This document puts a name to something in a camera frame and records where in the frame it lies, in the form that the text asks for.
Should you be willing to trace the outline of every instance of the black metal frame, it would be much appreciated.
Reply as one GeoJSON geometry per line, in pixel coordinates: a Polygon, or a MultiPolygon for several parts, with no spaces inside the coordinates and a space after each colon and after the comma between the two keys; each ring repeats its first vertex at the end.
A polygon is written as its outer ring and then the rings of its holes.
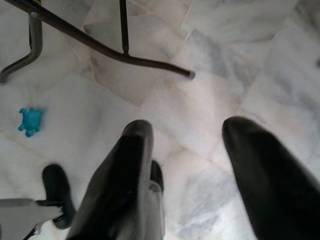
{"type": "Polygon", "coordinates": [[[8,81],[8,75],[25,67],[26,65],[35,61],[42,51],[42,27],[41,23],[54,27],[68,36],[78,40],[97,52],[112,58],[114,60],[149,68],[163,69],[171,71],[189,79],[193,79],[196,74],[193,71],[183,69],[179,66],[172,65],[167,62],[148,60],[129,55],[129,36],[128,36],[128,20],[127,20],[127,5],[126,0],[119,0],[120,2],[120,17],[121,17],[121,36],[123,53],[113,50],[105,46],[101,42],[92,38],[83,31],[77,29],[62,18],[56,16],[41,6],[39,0],[5,0],[9,4],[21,9],[29,14],[29,28],[30,28],[30,46],[31,52],[19,61],[6,67],[0,73],[0,84],[5,84],[8,81]]]}

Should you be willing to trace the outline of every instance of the blue toy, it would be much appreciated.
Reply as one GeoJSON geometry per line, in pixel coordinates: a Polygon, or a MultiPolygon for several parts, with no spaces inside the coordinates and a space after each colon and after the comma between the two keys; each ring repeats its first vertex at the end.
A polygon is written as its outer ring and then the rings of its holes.
{"type": "Polygon", "coordinates": [[[19,131],[25,130],[25,135],[28,138],[40,131],[41,116],[44,113],[43,110],[30,108],[30,110],[27,111],[27,109],[22,108],[19,113],[22,114],[22,124],[18,128],[19,131]]]}

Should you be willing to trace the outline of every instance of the blue plastic toy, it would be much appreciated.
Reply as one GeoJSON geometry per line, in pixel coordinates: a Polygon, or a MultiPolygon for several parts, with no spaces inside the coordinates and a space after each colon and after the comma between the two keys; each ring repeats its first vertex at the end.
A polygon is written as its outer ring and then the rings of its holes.
{"type": "Polygon", "coordinates": [[[30,108],[30,110],[27,111],[27,109],[22,108],[19,113],[22,114],[22,124],[18,128],[19,131],[25,130],[25,135],[28,138],[40,131],[41,116],[44,113],[43,110],[30,108]]]}

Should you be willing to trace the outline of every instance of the metal chair leg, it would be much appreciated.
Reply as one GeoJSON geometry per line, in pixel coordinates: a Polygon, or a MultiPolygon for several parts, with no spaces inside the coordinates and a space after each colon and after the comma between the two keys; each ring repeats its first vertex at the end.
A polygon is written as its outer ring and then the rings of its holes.
{"type": "Polygon", "coordinates": [[[29,14],[29,44],[30,53],[11,65],[5,67],[0,72],[0,84],[8,82],[8,76],[23,67],[34,62],[41,54],[43,48],[42,21],[37,18],[35,12],[29,14]]]}

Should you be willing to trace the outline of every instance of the marble floor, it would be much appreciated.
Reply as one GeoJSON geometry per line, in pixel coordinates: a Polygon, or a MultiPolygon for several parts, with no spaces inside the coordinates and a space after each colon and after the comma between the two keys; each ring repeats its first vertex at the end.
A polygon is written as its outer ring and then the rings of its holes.
{"type": "MultiPolygon", "coordinates": [[[[121,50],[118,0],[42,0],[121,50]]],[[[255,240],[221,137],[247,116],[274,132],[320,180],[318,0],[127,0],[130,52],[196,72],[194,80],[104,57],[43,24],[43,53],[0,86],[0,198],[43,199],[59,163],[79,207],[86,186],[135,119],[154,127],[165,240],[255,240]],[[42,130],[17,130],[19,109],[45,109],[42,130]]],[[[28,50],[28,16],[0,0],[0,68],[28,50]]],[[[64,240],[48,222],[37,240],[64,240]]]]}

